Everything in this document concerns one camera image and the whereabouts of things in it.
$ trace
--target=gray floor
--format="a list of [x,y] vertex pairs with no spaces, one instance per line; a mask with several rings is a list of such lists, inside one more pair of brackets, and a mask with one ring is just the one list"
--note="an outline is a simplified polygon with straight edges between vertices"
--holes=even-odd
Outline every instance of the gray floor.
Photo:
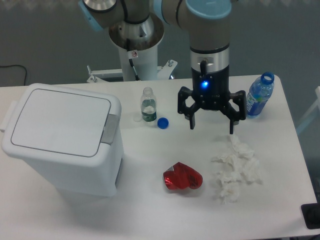
[[[77,2],[0,1],[0,65],[24,65],[28,85],[84,83],[86,65],[119,69],[108,33],[91,30]],[[239,0],[232,5],[230,75],[278,75],[295,124],[320,86],[319,12],[319,0]],[[178,61],[177,78],[191,77],[188,35],[166,25],[158,64],[168,59]],[[23,78],[20,68],[0,68],[0,87],[22,85]],[[320,177],[319,126],[320,118],[299,136],[312,180]]]

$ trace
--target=blue led light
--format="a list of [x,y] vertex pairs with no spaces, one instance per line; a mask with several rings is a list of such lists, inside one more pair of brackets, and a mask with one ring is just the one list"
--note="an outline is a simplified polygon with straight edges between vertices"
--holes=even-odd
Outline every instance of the blue led light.
[[203,82],[201,83],[201,88],[202,88],[202,89],[206,89],[208,86],[209,86],[209,83],[208,83],[207,81],[203,81]]

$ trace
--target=bottle cap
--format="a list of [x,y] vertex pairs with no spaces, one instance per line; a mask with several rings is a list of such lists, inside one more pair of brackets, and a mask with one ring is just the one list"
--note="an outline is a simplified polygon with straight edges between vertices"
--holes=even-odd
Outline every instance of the bottle cap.
[[266,71],[261,75],[261,82],[266,85],[270,85],[274,82],[275,75],[272,72]]
[[143,95],[145,96],[151,96],[153,94],[152,88],[147,86],[143,89]]
[[161,129],[166,129],[169,126],[169,121],[165,117],[160,117],[157,123],[158,127]]

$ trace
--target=black cable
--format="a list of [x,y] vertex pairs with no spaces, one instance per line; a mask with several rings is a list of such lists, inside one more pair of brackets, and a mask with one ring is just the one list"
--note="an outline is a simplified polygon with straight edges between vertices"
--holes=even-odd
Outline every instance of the black cable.
[[4,69],[4,68],[12,68],[12,67],[19,67],[19,68],[23,68],[24,69],[24,80],[23,80],[23,86],[26,85],[26,81],[27,81],[27,69],[25,66],[19,65],[19,64],[14,64],[14,65],[0,65],[0,69]]
[[317,237],[319,237],[320,236],[320,234],[318,234],[318,235],[314,235],[314,236],[312,236],[312,237],[310,237],[308,240],[315,240]]
[[175,20],[176,20],[176,23],[178,24],[179,28],[181,28],[181,27],[180,27],[180,24],[179,24],[178,16],[179,16],[179,9],[180,9],[180,5],[181,5],[182,1],[183,0],[179,0],[178,5],[176,6],[176,10],[175,10]]
[[[129,52],[130,50],[130,39],[127,38],[126,39],[126,50]],[[129,58],[129,63],[130,63],[130,66],[132,67],[132,70],[133,70],[133,74],[134,74],[134,77],[135,77],[135,80],[136,81],[140,81],[140,78],[138,77],[138,73],[137,73],[137,70],[135,68],[135,65],[134,65],[134,61],[132,61],[132,58]]]
[[126,5],[126,2],[124,0],[120,0],[120,2],[122,4],[122,8],[123,8],[124,20],[126,20],[128,18],[127,5]]

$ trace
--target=blue bottle label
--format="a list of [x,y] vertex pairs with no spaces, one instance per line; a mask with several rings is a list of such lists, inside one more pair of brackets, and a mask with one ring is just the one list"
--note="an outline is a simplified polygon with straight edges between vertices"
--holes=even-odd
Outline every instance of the blue bottle label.
[[247,114],[251,116],[259,115],[266,105],[267,101],[262,101],[261,96],[253,96],[251,92],[248,93],[246,98]]

